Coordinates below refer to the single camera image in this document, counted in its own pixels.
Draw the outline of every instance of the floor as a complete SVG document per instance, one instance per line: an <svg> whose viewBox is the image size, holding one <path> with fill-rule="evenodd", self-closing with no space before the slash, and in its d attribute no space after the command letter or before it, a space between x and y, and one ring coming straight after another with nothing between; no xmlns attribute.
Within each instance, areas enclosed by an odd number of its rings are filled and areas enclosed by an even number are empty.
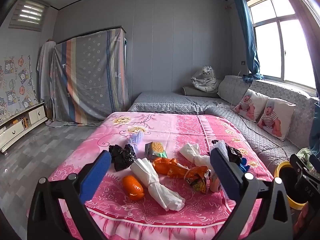
<svg viewBox="0 0 320 240"><path fill-rule="evenodd" d="M27 239L27 210L40 177L48 177L96 127L51 128L44 123L0 154L0 208L21 237Z"/></svg>

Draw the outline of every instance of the blue gripper pad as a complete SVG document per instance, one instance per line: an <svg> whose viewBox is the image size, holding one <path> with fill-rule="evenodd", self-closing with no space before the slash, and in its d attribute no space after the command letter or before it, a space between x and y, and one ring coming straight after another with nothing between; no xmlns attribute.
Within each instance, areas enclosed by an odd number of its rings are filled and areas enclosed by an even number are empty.
<svg viewBox="0 0 320 240"><path fill-rule="evenodd" d="M108 151L103 150L80 184L79 198L82 204L93 198L93 195L97 191L103 177L106 175L110 164L111 154Z"/></svg>
<svg viewBox="0 0 320 240"><path fill-rule="evenodd" d="M240 200L240 188L243 172L235 164L229 162L218 148L210 152L210 163L226 191L228 197L234 201Z"/></svg>

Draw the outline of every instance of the bed sheet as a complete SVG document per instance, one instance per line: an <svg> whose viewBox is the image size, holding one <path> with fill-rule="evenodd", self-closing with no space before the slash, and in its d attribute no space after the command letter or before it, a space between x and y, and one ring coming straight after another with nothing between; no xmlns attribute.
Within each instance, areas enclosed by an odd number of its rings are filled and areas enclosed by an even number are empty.
<svg viewBox="0 0 320 240"><path fill-rule="evenodd" d="M247 158L249 172L260 179L273 179L242 134L226 119L211 115L116 112L57 168L49 180L65 179L70 173L78 173L85 164L93 162L102 150L108 150L109 145L124 147L127 138L140 130L144 137L139 144L137 158L145 157L145 143L157 141L164 145L168 158L177 158L181 164L192 167L179 153L184 144L198 143L201 154L206 154L213 139L223 139ZM85 203L108 239L212 239L235 206L235 202L226 198L222 191L204 195L193 191L182 179L160 176L162 184L186 200L182 210L166 212L147 189L142 200L129 200L121 182L129 174L132 174L129 168L115 172L111 165L92 200ZM81 239L68 207L64 201L60 204L69 230L74 237ZM260 201L257 200L241 237L249 233L259 206Z"/></svg>

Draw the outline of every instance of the throw pillow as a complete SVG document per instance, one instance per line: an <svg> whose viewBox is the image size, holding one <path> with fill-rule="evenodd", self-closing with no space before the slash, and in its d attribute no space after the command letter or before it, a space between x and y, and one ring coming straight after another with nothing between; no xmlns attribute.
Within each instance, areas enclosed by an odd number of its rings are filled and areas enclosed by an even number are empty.
<svg viewBox="0 0 320 240"><path fill-rule="evenodd" d="M266 95L248 89L233 111L255 122L265 108L268 98Z"/></svg>
<svg viewBox="0 0 320 240"><path fill-rule="evenodd" d="M250 85L250 83L245 83L242 77L227 75L219 85L218 95L223 100L227 101L233 106L236 106Z"/></svg>
<svg viewBox="0 0 320 240"><path fill-rule="evenodd" d="M284 141L296 105L279 98L269 98L258 126Z"/></svg>
<svg viewBox="0 0 320 240"><path fill-rule="evenodd" d="M217 93L208 93L201 91L199 89L196 89L194 87L182 87L181 93L184 96L190 96L190 97L206 97L206 98L220 98Z"/></svg>

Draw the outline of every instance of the orange snack wrapper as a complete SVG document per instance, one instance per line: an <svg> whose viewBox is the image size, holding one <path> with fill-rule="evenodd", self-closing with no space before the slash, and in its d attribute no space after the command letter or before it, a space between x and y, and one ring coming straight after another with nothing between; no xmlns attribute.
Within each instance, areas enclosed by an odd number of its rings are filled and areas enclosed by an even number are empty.
<svg viewBox="0 0 320 240"><path fill-rule="evenodd" d="M159 174L167 175L169 178L185 179L190 186L198 192L207 192L207 179L210 178L210 170L207 166L189 169L178 163L176 159L156 158L153 167Z"/></svg>
<svg viewBox="0 0 320 240"><path fill-rule="evenodd" d="M130 200L139 200L144 197L143 187L134 176L125 176L122 179L122 184Z"/></svg>

